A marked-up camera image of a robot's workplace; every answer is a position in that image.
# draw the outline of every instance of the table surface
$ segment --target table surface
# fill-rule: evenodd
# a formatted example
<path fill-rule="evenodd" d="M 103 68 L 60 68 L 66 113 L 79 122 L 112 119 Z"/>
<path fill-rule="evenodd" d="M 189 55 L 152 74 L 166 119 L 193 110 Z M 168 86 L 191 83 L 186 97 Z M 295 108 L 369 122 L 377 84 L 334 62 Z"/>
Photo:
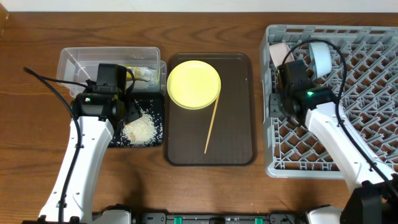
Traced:
<path fill-rule="evenodd" d="M 398 14 L 12 12 L 0 41 L 0 223 L 35 220 L 66 150 L 70 117 L 23 66 L 55 77 L 65 47 L 155 46 L 176 53 L 240 52 L 252 60 L 256 161 L 247 167 L 173 167 L 162 147 L 108 149 L 94 211 L 269 213 L 344 206 L 343 180 L 273 179 L 264 172 L 259 44 L 271 24 L 398 26 Z M 68 90 L 56 89 L 70 101 Z"/>

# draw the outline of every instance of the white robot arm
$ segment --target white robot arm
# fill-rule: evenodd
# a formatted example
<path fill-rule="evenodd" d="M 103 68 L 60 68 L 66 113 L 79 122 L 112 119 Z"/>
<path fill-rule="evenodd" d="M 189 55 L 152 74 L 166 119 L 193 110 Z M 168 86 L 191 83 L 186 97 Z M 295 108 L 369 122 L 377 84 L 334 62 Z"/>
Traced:
<path fill-rule="evenodd" d="M 79 218 L 80 223 L 92 223 L 93 196 L 100 172 L 102 159 L 106 148 L 113 138 L 113 127 L 109 120 L 100 121 L 98 117 L 81 116 L 78 118 L 82 133 L 82 147 L 80 149 L 73 174 L 71 176 L 65 206 L 63 221 L 70 222 L 71 218 Z M 70 123 L 70 137 L 67 152 L 47 203 L 40 211 L 40 217 L 45 216 L 46 222 L 58 221 L 60 194 L 65 183 L 68 169 L 72 162 L 76 146 L 76 127 Z M 130 224 L 131 213 L 125 210 L 108 210 L 94 223 Z"/>
<path fill-rule="evenodd" d="M 308 110 L 305 118 L 306 127 L 322 142 L 341 173 L 343 173 L 350 192 L 357 187 L 362 187 L 362 183 L 366 180 L 372 184 L 383 182 L 384 180 L 370 168 L 365 158 L 358 152 L 338 125 L 335 107 L 336 104 L 334 102 L 329 102 L 317 105 L 317 108 L 314 110 Z M 341 107 L 339 109 L 340 114 L 344 114 Z M 347 117 L 343 116 L 342 118 L 345 119 L 345 126 L 351 136 L 361 146 L 368 157 L 377 164 L 377 167 L 384 175 L 392 180 L 391 175 L 395 174 L 395 171 L 377 157 L 350 121 L 348 121 Z"/>

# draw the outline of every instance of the dish rack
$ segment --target dish rack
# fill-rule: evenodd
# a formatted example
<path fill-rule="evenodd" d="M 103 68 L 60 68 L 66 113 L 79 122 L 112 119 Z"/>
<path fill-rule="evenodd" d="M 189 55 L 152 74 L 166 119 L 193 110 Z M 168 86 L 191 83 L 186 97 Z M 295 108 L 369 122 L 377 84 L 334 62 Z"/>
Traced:
<path fill-rule="evenodd" d="M 264 154 L 271 177 L 342 179 L 329 153 L 306 128 L 295 128 L 269 116 L 269 98 L 277 92 L 275 66 L 269 46 L 285 42 L 290 48 L 308 39 L 337 45 L 348 67 L 341 104 L 369 147 L 398 170 L 398 27 L 271 25 L 261 41 L 260 64 L 264 98 Z M 315 79 L 308 46 L 298 48 L 308 76 L 335 94 L 341 85 L 341 59 L 330 48 L 332 71 Z"/>

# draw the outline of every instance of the wooden stick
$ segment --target wooden stick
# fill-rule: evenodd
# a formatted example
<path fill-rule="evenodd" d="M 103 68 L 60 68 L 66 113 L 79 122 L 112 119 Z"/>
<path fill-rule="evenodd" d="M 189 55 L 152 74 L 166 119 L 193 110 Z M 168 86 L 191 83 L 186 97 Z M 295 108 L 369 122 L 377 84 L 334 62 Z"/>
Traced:
<path fill-rule="evenodd" d="M 217 96 L 217 99 L 216 99 L 216 104 L 214 105 L 213 116 L 211 117 L 209 133 L 207 134 L 207 141 L 206 141 L 206 147 L 205 147 L 205 154 L 206 154 L 206 151 L 207 151 L 207 146 L 209 145 L 211 130 L 213 129 L 213 122 L 214 122 L 214 117 L 216 116 L 216 111 L 217 111 L 217 105 L 218 105 L 218 99 L 219 99 L 219 98 L 220 98 L 220 96 L 218 95 L 218 96 Z"/>

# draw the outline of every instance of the black cable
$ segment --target black cable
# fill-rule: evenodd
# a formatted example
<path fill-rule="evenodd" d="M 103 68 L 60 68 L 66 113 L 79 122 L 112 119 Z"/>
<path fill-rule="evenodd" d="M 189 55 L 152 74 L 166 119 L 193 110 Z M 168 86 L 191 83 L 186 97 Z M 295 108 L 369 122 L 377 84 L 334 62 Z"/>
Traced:
<path fill-rule="evenodd" d="M 290 221 L 290 219 L 288 218 L 288 216 L 287 216 L 286 214 L 285 214 L 285 216 L 286 216 L 287 221 L 288 221 L 290 224 L 293 224 L 292 221 Z"/>
<path fill-rule="evenodd" d="M 126 95 L 129 96 L 132 93 L 134 85 L 136 84 L 136 78 L 134 77 L 134 74 L 130 68 L 127 68 L 127 72 L 131 75 L 132 80 L 132 84 L 129 86 L 129 88 L 126 89 Z"/>
<path fill-rule="evenodd" d="M 44 76 L 41 76 L 41 75 L 39 75 L 39 76 L 40 76 L 41 78 L 43 78 L 44 80 L 48 80 L 48 81 L 51 81 L 51 82 L 73 84 L 73 85 L 82 86 L 82 87 L 84 87 L 84 88 L 88 88 L 87 85 L 84 85 L 84 84 L 81 84 L 81 83 L 78 83 L 78 82 L 70 82 L 70 81 L 65 81 L 65 80 L 57 80 L 57 79 L 55 79 L 55 78 L 44 77 Z"/>
<path fill-rule="evenodd" d="M 59 224 L 62 224 L 63 223 L 63 206 L 65 204 L 65 197 L 66 197 L 66 194 L 67 194 L 67 189 L 68 189 L 70 177 L 72 176 L 73 168 L 75 167 L 76 160 L 77 160 L 77 157 L 79 155 L 79 150 L 80 150 L 80 146 L 81 146 L 80 126 L 79 126 L 79 123 L 78 123 L 77 119 L 73 115 L 73 111 L 70 108 L 69 104 L 61 96 L 61 94 L 57 90 L 55 90 L 54 87 L 52 87 L 48 82 L 46 82 L 45 79 L 42 76 L 36 74 L 31 69 L 29 69 L 27 67 L 24 67 L 24 71 L 29 73 L 29 74 L 31 74 L 31 75 L 33 75 L 38 80 L 40 80 L 45 86 L 47 86 L 55 94 L 55 96 L 57 96 L 57 98 L 62 102 L 62 104 L 66 107 L 66 109 L 70 113 L 70 116 L 72 117 L 72 120 L 73 120 L 73 122 L 75 123 L 75 126 L 76 126 L 76 133 L 77 133 L 76 150 L 75 150 L 75 154 L 73 155 L 72 161 L 70 163 L 70 167 L 69 167 L 69 170 L 68 170 L 67 177 L 65 178 L 65 182 L 64 182 L 63 187 L 62 187 L 61 199 L 60 199 L 59 210 L 58 210 L 58 222 L 59 222 Z"/>
<path fill-rule="evenodd" d="M 355 148 L 359 151 L 359 153 L 365 158 L 366 162 L 368 162 L 368 164 L 371 166 L 372 169 L 374 169 L 374 171 L 376 171 L 377 174 L 379 174 L 379 176 L 385 181 L 387 188 L 391 191 L 391 194 L 393 196 L 395 196 L 395 198 L 398 200 L 398 191 L 394 188 L 394 186 L 390 183 L 390 180 L 381 172 L 381 170 L 377 167 L 376 163 L 374 163 L 369 156 L 362 150 L 362 148 L 358 145 L 358 143 L 354 140 L 354 138 L 351 136 L 351 134 L 348 132 L 347 128 L 344 125 L 344 121 L 341 119 L 340 117 L 340 113 L 338 111 L 338 107 L 340 104 L 340 100 L 341 100 L 341 94 L 343 93 L 344 90 L 344 84 L 346 83 L 346 78 L 347 78 L 347 64 L 345 61 L 345 57 L 344 55 L 341 53 L 341 51 L 338 49 L 337 46 L 335 46 L 334 44 L 332 44 L 331 42 L 327 41 L 327 40 L 320 40 L 320 39 L 311 39 L 311 40 L 306 40 L 303 41 L 301 44 L 298 44 L 296 46 L 294 46 L 285 56 L 282 64 L 284 64 L 287 60 L 287 57 L 298 47 L 304 45 L 304 44 L 309 44 L 309 43 L 313 43 L 313 42 L 323 42 L 329 46 L 331 46 L 334 50 L 337 51 L 338 55 L 340 56 L 340 59 L 343 63 L 343 74 L 342 74 L 342 78 L 341 78 L 341 85 L 340 85 L 340 90 L 338 92 L 337 95 L 337 102 L 336 102 L 336 107 L 335 107 L 335 112 L 336 112 L 336 118 L 337 118 L 337 122 L 338 125 L 341 126 L 342 130 L 344 131 L 344 133 L 347 135 L 348 139 L 351 141 L 351 143 L 355 146 Z"/>

